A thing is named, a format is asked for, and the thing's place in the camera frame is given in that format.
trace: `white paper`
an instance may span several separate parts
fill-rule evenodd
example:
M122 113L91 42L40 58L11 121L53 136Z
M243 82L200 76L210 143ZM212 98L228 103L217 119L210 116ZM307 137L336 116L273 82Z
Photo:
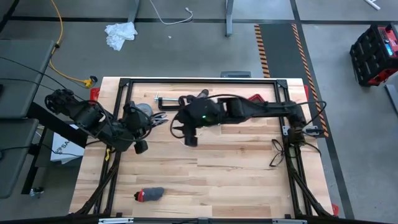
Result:
M134 40L134 35L138 34L132 22L107 25L105 32L108 34L106 44L117 51L122 49L125 40Z
M70 126L75 129L78 129L78 127L74 124L71 124ZM58 133L54 133L54 137L52 140L52 150L57 153L70 153L78 155L78 156L72 156L72 155L56 154L54 152L51 152L50 160L53 162L61 161L62 164L65 164L71 160L83 156L85 152L85 149L65 139L64 137L61 137Z

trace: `wooden table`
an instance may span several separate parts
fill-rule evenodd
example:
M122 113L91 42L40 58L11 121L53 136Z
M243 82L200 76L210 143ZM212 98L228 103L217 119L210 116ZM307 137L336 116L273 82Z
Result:
M98 101L113 111L120 77L105 77ZM307 100L301 79L287 79L290 98L297 103ZM210 95L232 93L250 97L259 93L275 101L274 89L259 84L166 84L135 83L132 100L151 105L158 112L154 97L178 98L197 95L202 89ZM308 105L303 105L310 119ZM173 118L175 112L167 113ZM170 123L156 127L146 139L149 149L136 155L134 148L122 153L114 195L113 213L125 217L146 218L284 218L292 214L292 199L285 161L269 167L277 151L271 139L281 141L277 118L255 118L241 124L198 129L198 147L187 147L172 137ZM306 140L317 145L314 138ZM332 213L328 188L318 152L302 148L307 184L317 200ZM85 150L70 211L78 210L98 185L105 145L92 144ZM144 187L163 187L157 202L137 202L134 194ZM302 195L298 197L304 210ZM103 197L105 205L107 192Z

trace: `yellow and black hazard tape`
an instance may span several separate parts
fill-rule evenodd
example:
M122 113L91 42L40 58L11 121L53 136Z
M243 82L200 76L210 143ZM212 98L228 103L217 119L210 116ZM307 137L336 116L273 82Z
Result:
M261 30L260 30L260 26L258 24L254 25L254 32L256 34L257 46L259 48L262 74L264 75L264 78L269 78L271 76L269 75L266 50L264 48L264 44L262 43Z
M299 33L297 32L296 24L292 24L292 28L293 28L294 36L296 37L298 51L300 52L301 59L303 60L304 70L305 70L305 73L307 74L308 82L310 83L310 88L311 88L313 99L314 100L318 100L317 91L315 91L315 85L312 82L311 72L310 72L310 69L308 68L307 60L305 59L304 50L303 50L303 47L301 45ZM320 112L321 109L322 109L320 104L319 103L315 103L315 105L317 106L318 112ZM320 118L323 130L325 130L325 132L323 134L325 135L325 137L329 137L328 128L326 127L326 122L325 122L325 120L323 118L323 115L320 114L319 118Z

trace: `gray concrete floor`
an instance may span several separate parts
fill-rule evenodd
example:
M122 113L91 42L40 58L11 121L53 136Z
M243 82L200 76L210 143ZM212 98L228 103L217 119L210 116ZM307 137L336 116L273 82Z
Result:
M0 2L0 12L10 1ZM148 1L142 1L138 17L156 18ZM166 18L185 17L184 7L195 18L225 17L224 0L154 0ZM235 0L236 19L294 19L289 0ZM377 0L375 11L360 0L296 0L303 20L398 20L396 1ZM56 0L65 17L127 17L130 0ZM55 16L49 0L21 0L15 16ZM234 24L234 35L224 37L224 24L188 23L164 26L136 23L139 35L125 42L120 52L106 45L104 22L65 22L62 47L53 58L56 67L78 78L96 75L143 77L218 77L221 71L245 70L262 77L253 24ZM304 25L303 31L317 77L320 94L328 102L326 112L357 219L398 222L398 173L395 158L398 120L383 88L363 89L355 83L348 56L350 45L368 26ZM10 21L0 38L52 39L58 22ZM47 74L88 98L89 91L50 69ZM55 86L49 79L44 85ZM40 88L36 102L48 90ZM324 142L319 142L325 151ZM328 156L322 157L332 202L340 204ZM38 185L47 191L40 199L19 195L0 200L0 220L63 215L68 212L77 168L56 167L42 171Z

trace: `orange striped tape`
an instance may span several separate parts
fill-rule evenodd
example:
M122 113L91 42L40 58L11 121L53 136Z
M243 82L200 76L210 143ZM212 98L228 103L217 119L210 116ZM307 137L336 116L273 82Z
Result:
M259 49L259 55L260 55L260 61L261 61L261 67L262 67L262 74L263 74L264 78L269 78L271 76L269 75L266 50L264 48L264 43L262 43L261 30L260 30L260 26L258 24L254 25L254 33L256 35L257 46L258 46L258 49Z
M296 38L298 51L300 52L301 59L303 60L304 70L305 70L305 73L307 74L308 82L310 83L310 88L311 88L311 92L312 92L313 98L314 98L314 100L318 100L317 91L315 91L315 85L312 82L311 72L310 72L310 69L308 68L307 59L305 59L303 46L301 45L300 36L299 36L299 32L297 32L296 24L292 24L292 28L293 28L294 36ZM315 103L315 105L317 106L317 111L319 113L322 110L322 108L321 108L319 103ZM326 127L326 122L323 119L323 115L320 114L319 118L320 118L320 121L321 121L321 124L322 124L322 128L325 130L325 132L323 134L326 137L329 137L328 128Z

